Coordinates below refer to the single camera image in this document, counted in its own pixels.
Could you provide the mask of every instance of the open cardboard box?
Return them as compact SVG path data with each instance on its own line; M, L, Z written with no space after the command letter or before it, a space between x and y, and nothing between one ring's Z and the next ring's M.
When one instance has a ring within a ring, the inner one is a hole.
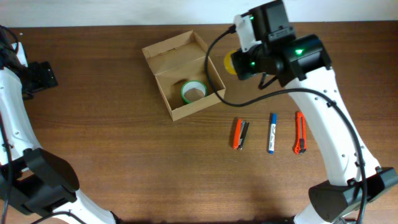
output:
M205 74L207 49L206 43L194 31L142 49L173 121L220 102ZM224 83L210 58L208 70L218 94L224 97ZM207 86L207 96L186 105L181 97L181 87L190 80L202 81Z

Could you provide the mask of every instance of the cardboard flap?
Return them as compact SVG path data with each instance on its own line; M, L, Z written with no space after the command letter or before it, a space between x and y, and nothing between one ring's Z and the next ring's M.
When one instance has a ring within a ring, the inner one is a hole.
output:
M202 41L193 31L159 42L142 51L154 75L184 65L206 55Z

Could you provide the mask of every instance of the box cutter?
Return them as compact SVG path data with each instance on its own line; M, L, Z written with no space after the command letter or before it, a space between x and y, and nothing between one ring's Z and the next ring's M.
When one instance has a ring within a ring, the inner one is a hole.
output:
M249 124L249 122L238 119L235 128L233 149L242 150L244 139L246 138L246 134L248 133Z
M297 141L294 153L303 154L307 150L307 137L305 134L305 118L302 112L296 112Z

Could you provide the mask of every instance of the blue marker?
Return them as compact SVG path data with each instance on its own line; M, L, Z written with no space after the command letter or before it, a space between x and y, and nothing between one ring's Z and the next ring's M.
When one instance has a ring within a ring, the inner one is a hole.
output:
M276 117L277 115L273 113L271 119L271 130L269 131L269 154L273 154L275 148Z

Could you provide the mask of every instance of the wooden table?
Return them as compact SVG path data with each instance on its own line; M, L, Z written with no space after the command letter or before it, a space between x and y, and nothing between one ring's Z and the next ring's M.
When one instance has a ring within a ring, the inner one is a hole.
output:
M294 24L319 35L333 61L340 92L356 127L383 166L398 168L398 23ZM172 122L141 48L188 30L210 44L227 25L13 29L29 61L48 60L59 86L25 107L44 149L66 159L92 200L125 221L214 222L290 217L309 203L308 189L326 180L318 146L298 156L287 95L245 108L222 103ZM280 89L257 89L259 78L228 75L212 59L226 99L242 102ZM275 154L267 153L269 114L278 114ZM251 122L244 150L231 149L235 118ZM365 223L395 223L398 187L368 205ZM30 223L13 208L8 223ZM62 223L51 219L47 223Z

